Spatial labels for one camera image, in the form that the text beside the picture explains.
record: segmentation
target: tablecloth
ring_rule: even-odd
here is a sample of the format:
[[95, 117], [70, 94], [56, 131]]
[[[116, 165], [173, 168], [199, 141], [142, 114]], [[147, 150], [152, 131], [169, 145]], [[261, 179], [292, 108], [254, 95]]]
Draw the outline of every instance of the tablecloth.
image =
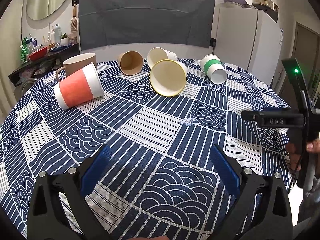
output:
[[[124, 76], [116, 61], [99, 64], [104, 96], [66, 111], [52, 89], [55, 72], [28, 90], [0, 128], [0, 202], [22, 234], [39, 172], [77, 167], [103, 143], [112, 157], [86, 200], [114, 239], [206, 239], [235, 200], [209, 159], [213, 143], [257, 174], [278, 171], [288, 187], [286, 130], [261, 129], [240, 117], [245, 109], [288, 105], [237, 66], [223, 64], [228, 79], [214, 85], [199, 60], [180, 61], [188, 67], [187, 85], [171, 98], [152, 89], [146, 60], [134, 76]], [[60, 198], [71, 227], [81, 232]], [[257, 195], [240, 232], [258, 201]]]

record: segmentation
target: brown door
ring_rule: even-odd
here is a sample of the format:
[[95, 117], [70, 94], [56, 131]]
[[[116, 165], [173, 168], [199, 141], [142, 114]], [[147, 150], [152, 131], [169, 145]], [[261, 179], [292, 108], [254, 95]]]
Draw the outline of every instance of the brown door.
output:
[[[318, 74], [320, 63], [316, 69], [319, 50], [319, 35], [308, 28], [296, 23], [296, 35], [294, 43], [293, 57], [300, 65], [306, 84], [311, 95], [315, 89], [317, 79], [314, 77]], [[291, 107], [297, 108], [297, 101], [292, 85], [288, 77], [285, 78], [279, 96], [286, 101]]]

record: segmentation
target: mug handle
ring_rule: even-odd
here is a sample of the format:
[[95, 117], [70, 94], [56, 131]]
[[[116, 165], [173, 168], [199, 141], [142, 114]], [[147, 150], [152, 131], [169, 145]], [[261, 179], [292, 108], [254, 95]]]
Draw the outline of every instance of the mug handle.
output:
[[64, 70], [64, 69], [66, 69], [65, 66], [59, 68], [59, 69], [57, 70], [57, 72], [56, 72], [56, 79], [58, 80], [58, 82], [60, 82], [60, 80], [59, 80], [59, 73], [60, 73], [62, 70]]

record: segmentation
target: refrigerator door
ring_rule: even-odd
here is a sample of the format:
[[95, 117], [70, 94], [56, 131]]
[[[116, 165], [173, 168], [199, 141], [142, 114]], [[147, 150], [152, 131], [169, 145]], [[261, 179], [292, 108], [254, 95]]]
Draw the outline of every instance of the refrigerator door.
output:
[[258, 10], [220, 8], [214, 54], [221, 62], [248, 69], [258, 20]]
[[264, 11], [259, 10], [248, 71], [267, 85], [270, 85], [278, 64], [282, 37], [279, 25]]

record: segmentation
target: orange-red band on cup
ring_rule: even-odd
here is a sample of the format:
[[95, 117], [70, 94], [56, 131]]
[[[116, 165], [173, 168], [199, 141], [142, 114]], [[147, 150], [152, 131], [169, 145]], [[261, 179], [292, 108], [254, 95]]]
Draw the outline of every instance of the orange-red band on cup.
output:
[[71, 76], [72, 78], [59, 83], [62, 97], [69, 108], [93, 99], [83, 70], [74, 72]]

